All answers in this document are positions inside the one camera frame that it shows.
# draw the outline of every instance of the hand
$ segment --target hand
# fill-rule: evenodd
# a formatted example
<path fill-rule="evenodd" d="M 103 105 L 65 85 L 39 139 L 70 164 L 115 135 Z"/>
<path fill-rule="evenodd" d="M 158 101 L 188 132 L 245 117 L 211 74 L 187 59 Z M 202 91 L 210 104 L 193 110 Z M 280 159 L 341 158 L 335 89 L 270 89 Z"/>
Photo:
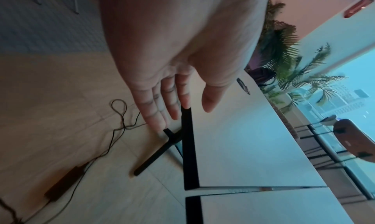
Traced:
<path fill-rule="evenodd" d="M 248 63 L 267 0 L 100 0 L 105 37 L 144 120 L 168 127 L 190 108 L 194 69 L 211 112 Z"/>

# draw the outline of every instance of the white desk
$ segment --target white desk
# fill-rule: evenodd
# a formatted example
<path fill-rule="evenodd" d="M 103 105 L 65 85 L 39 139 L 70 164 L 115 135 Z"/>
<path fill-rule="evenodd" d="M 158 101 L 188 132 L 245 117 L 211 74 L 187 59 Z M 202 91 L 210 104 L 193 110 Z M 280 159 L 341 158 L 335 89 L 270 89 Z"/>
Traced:
<path fill-rule="evenodd" d="M 353 224 L 329 188 L 186 198 L 187 224 Z"/>
<path fill-rule="evenodd" d="M 191 110 L 182 110 L 185 189 L 326 186 L 254 80 L 245 72 L 217 108 L 202 107 L 204 81 L 191 79 Z"/>

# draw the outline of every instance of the black stand base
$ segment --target black stand base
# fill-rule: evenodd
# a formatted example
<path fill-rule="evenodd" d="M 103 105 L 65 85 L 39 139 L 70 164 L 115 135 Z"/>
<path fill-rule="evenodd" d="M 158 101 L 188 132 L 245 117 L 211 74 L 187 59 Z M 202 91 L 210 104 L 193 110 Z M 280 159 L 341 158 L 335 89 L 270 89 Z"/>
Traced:
<path fill-rule="evenodd" d="M 180 146 L 180 141 L 182 141 L 182 132 L 179 130 L 177 133 L 173 133 L 169 129 L 164 129 L 164 133 L 169 137 L 167 143 L 165 143 L 159 150 L 157 150 L 150 158 L 148 158 L 142 165 L 140 165 L 135 171 L 134 175 L 140 175 L 144 170 L 147 169 L 157 158 L 163 155 L 171 146 L 175 145 L 182 157 L 182 147 Z"/>

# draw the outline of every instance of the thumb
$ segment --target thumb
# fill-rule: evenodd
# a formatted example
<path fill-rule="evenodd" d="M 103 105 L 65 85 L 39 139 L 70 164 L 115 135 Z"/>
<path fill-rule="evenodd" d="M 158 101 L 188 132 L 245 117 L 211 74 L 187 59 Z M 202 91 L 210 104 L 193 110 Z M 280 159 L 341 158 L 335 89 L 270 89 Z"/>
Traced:
<path fill-rule="evenodd" d="M 226 86 L 212 86 L 206 84 L 206 87 L 203 90 L 202 95 L 202 106 L 204 111 L 207 113 L 214 110 L 214 108 L 219 104 L 220 100 L 224 96 L 225 91 L 229 88 L 229 85 Z"/>

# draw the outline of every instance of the window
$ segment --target window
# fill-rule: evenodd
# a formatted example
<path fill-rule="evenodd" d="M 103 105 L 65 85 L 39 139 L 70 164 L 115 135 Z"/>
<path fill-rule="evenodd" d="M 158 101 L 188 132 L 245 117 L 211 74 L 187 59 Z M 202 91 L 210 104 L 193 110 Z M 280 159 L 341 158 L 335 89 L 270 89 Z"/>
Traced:
<path fill-rule="evenodd" d="M 330 72 L 332 75 L 345 75 L 348 78 L 331 84 L 337 95 L 318 106 L 316 102 L 321 94 L 314 94 L 298 108 L 311 121 L 316 122 L 327 116 L 336 115 L 347 118 L 375 140 L 375 49 Z M 331 127 L 317 127 L 317 133 L 332 130 Z M 333 133 L 321 135 L 322 140 L 334 151 L 344 150 Z M 341 160 L 353 157 L 340 156 Z M 362 159 L 345 161 L 366 190 L 375 195 L 375 163 Z"/>

